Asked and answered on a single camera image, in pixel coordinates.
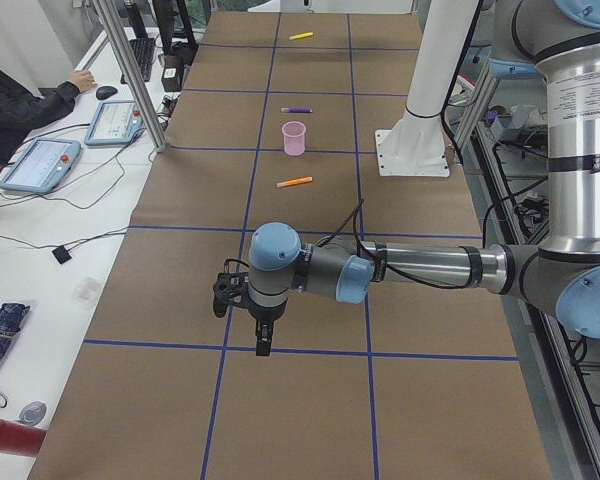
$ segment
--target white table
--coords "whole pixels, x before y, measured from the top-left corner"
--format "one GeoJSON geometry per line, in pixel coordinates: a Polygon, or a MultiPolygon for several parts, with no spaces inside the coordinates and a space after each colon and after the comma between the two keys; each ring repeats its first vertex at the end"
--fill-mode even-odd
{"type": "MultiPolygon", "coordinates": [[[[111,100],[132,99],[129,87],[120,84],[120,69],[104,33],[77,68],[85,66],[99,85],[118,88],[119,93],[111,100]]],[[[160,78],[161,67],[156,61],[151,82],[146,84],[156,109],[165,95],[160,78]]],[[[94,89],[78,97],[71,115],[31,135],[88,123],[97,105],[94,89]]],[[[51,136],[83,140],[86,131],[83,127],[51,136]]],[[[118,150],[119,147],[83,148],[81,157],[60,186],[107,163],[118,150]]],[[[119,183],[92,208],[81,210],[65,202],[40,198],[0,208],[0,234],[35,245],[61,245],[126,227],[151,168],[149,158],[153,157],[153,151],[151,139],[144,133],[119,155],[122,167],[115,161],[109,162],[49,195],[67,198],[81,206],[91,204],[116,181],[123,168],[124,176],[119,183]]],[[[0,196],[0,205],[8,203],[12,201],[0,196]]],[[[31,305],[22,331],[0,365],[0,391],[9,398],[8,406],[0,408],[0,418],[15,420],[25,405],[42,401],[48,410],[38,426],[48,428],[101,292],[100,289],[91,302],[84,302],[75,298],[76,288],[87,278],[104,286],[122,238],[90,241],[71,252],[73,258],[63,265],[53,257],[51,248],[36,250],[0,238],[0,307],[5,302],[31,305]]],[[[0,454],[0,480],[27,478],[33,462],[32,458],[0,454]]]]}

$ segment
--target black keyboard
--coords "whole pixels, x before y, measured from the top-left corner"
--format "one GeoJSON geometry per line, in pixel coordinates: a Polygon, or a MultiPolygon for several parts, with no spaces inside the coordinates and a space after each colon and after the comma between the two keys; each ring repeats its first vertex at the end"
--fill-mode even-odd
{"type": "MultiPolygon", "coordinates": [[[[151,80],[151,67],[153,66],[153,52],[156,49],[155,38],[132,38],[129,40],[133,55],[136,57],[138,67],[140,67],[140,73],[142,73],[142,79],[145,82],[151,80]]],[[[122,83],[127,83],[124,75],[120,80],[122,83]]]]}

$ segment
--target blue joint cap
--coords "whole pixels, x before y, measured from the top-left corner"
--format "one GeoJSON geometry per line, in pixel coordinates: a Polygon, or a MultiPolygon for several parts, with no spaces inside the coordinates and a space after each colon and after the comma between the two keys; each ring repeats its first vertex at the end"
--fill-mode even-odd
{"type": "Polygon", "coordinates": [[[497,78],[508,78],[512,80],[524,80],[528,78],[540,78],[542,75],[533,63],[511,62],[508,60],[497,60],[492,58],[491,75],[497,78]]]}
{"type": "Polygon", "coordinates": [[[367,296],[372,276],[371,262],[351,255],[340,272],[336,285],[336,300],[344,303],[360,303],[367,296]]]}
{"type": "Polygon", "coordinates": [[[556,318],[585,337],[600,338],[600,266],[573,280],[558,297],[556,318]]]}
{"type": "Polygon", "coordinates": [[[585,27],[600,29],[600,0],[555,0],[567,17],[585,27]]]}
{"type": "Polygon", "coordinates": [[[258,270],[282,270],[291,265],[301,247],[298,233],[284,223],[266,223],[251,238],[249,263],[258,270]]]}

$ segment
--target marker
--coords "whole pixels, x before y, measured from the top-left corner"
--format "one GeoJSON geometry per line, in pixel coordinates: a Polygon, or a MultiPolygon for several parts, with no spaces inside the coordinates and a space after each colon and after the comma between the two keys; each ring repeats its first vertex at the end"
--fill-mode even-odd
{"type": "Polygon", "coordinates": [[[305,107],[284,107],[281,108],[282,113],[312,113],[313,110],[305,107]]]}
{"type": "Polygon", "coordinates": [[[278,183],[276,183],[276,187],[278,187],[278,188],[293,187],[294,185],[302,185],[303,183],[311,183],[311,182],[313,182],[313,177],[294,178],[293,180],[287,180],[286,182],[278,182],[278,183]]]}
{"type": "Polygon", "coordinates": [[[313,32],[299,33],[298,35],[291,35],[289,40],[299,40],[301,38],[313,37],[313,32]]]}

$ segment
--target folded umbrella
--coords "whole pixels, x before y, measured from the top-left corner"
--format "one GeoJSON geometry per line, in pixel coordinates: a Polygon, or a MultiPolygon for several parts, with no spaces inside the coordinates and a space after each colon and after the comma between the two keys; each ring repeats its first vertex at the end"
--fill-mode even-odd
{"type": "Polygon", "coordinates": [[[20,324],[29,313],[29,306],[21,303],[3,303],[0,308],[0,362],[7,353],[13,337],[20,331],[20,324]]]}

